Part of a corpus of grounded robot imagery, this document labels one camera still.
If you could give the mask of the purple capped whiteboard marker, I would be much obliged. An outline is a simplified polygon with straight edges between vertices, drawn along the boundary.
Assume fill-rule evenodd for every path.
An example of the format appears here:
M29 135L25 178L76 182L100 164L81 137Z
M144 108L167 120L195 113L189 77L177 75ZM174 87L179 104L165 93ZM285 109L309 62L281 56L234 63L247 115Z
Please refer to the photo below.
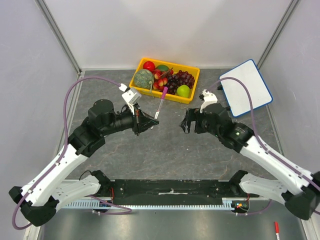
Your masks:
M159 114L160 114L160 111L161 111L161 108L162 108L162 105L164 103L164 100L165 100L165 97L166 97L166 94L167 94L167 91L168 91L168 87L164 87L163 89L163 92L162 92L162 95L161 95L161 98L160 98L160 103L159 103L159 106L157 108L157 111L155 113L155 116L154 118L157 120L158 117L159 117Z

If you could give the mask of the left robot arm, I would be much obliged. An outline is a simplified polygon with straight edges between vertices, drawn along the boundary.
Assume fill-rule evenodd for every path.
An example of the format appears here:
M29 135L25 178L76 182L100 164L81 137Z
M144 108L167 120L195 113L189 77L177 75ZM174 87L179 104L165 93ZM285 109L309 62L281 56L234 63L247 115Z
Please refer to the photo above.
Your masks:
M61 183L106 143L106 136L128 129L139 135L159 124L138 104L133 108L125 105L122 109L122 112L115 112L113 103L107 99L96 101L49 165L30 183L11 188L9 195L17 204L15 211L20 211L31 225L39 227L61 208L78 199L95 194L106 196L111 181L100 170L69 185L61 186Z

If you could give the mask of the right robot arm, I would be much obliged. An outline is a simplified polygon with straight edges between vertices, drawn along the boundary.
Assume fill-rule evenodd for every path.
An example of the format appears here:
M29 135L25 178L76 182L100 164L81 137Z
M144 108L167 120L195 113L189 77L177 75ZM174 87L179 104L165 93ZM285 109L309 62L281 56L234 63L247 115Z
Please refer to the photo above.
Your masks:
M197 134L209 133L228 149L245 156L275 177L274 180L240 171L240 176L229 184L235 197L255 194L283 204L294 216L309 220L320 204L320 174L312 173L291 162L266 144L247 125L233 122L227 110L219 103L204 109L189 108L180 126L190 132L195 123Z

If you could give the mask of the blue framed whiteboard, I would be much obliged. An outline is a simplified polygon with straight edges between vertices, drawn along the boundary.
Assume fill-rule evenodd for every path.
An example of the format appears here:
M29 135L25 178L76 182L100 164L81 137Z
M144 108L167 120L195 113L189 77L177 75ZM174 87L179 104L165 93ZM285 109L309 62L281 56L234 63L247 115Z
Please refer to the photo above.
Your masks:
M234 117L250 112L249 99L251 99L253 109L258 109L273 101L273 96L253 59L248 59L232 68L222 74L219 79Z

